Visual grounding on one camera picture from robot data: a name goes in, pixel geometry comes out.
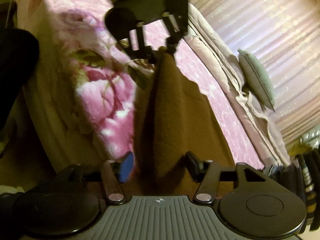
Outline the beige folded duvet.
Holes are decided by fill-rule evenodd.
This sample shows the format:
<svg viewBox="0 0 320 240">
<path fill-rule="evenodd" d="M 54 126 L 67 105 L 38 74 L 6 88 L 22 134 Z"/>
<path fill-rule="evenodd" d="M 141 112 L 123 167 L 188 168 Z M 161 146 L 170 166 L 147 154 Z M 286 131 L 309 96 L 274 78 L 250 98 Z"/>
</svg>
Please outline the beige folded duvet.
<svg viewBox="0 0 320 240">
<path fill-rule="evenodd" d="M 283 137 L 266 108 L 251 90 L 244 88 L 245 78 L 236 56 L 192 4 L 188 24 L 186 43 L 220 85 L 260 161 L 266 166 L 289 166 Z"/>
</svg>

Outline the pink floral bed blanket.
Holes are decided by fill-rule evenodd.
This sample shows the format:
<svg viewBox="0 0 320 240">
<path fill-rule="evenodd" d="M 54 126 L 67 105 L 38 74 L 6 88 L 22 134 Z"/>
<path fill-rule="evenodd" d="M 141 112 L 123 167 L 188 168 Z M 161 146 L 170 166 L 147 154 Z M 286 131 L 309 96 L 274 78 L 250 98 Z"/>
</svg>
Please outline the pink floral bed blanket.
<svg viewBox="0 0 320 240">
<path fill-rule="evenodd" d="M 24 96 L 55 171 L 133 149 L 133 62 L 104 25 L 110 0 L 15 0 L 17 24 L 40 44 Z"/>
</svg>

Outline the green cushion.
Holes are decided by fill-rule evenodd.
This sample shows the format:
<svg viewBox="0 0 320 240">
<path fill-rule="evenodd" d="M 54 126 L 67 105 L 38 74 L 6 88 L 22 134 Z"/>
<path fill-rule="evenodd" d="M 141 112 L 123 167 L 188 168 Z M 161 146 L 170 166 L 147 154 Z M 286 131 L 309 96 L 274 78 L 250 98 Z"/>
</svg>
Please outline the green cushion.
<svg viewBox="0 0 320 240">
<path fill-rule="evenodd" d="M 271 79 L 262 63 L 251 53 L 238 49 L 245 80 L 260 102 L 274 111 L 275 96 Z"/>
</svg>

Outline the stack of dark folded clothes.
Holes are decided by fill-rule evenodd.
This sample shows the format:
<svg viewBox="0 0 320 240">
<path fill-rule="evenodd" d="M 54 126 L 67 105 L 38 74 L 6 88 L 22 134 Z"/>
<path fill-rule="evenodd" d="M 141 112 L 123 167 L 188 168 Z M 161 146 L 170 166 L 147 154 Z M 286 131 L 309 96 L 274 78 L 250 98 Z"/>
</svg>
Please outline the stack of dark folded clothes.
<svg viewBox="0 0 320 240">
<path fill-rule="evenodd" d="M 281 186 L 298 196 L 306 207 L 306 219 L 300 234 L 306 227 L 319 229 L 319 151 L 307 147 L 303 153 L 293 156 L 292 164 L 284 167 L 272 165 L 261 170 Z"/>
</svg>

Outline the brown knit cardigan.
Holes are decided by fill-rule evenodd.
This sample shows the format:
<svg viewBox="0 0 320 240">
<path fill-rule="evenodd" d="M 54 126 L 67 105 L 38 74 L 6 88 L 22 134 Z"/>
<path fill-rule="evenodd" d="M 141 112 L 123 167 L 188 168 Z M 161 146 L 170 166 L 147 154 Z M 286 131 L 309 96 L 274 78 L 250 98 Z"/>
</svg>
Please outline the brown knit cardigan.
<svg viewBox="0 0 320 240">
<path fill-rule="evenodd" d="M 235 165 L 208 98 L 185 77 L 164 47 L 155 73 L 136 99 L 133 137 L 135 178 L 148 196 L 189 195 L 197 189 L 185 168 L 190 151 L 200 160 Z"/>
</svg>

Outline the pale pleated curtain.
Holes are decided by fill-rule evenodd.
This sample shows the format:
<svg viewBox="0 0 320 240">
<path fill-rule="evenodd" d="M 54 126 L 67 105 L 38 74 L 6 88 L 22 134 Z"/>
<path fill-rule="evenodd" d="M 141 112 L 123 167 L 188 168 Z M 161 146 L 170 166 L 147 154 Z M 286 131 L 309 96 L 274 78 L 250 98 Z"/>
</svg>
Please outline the pale pleated curtain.
<svg viewBox="0 0 320 240">
<path fill-rule="evenodd" d="M 290 143 L 319 124 L 319 0 L 190 0 L 232 52 L 263 64 Z"/>
</svg>

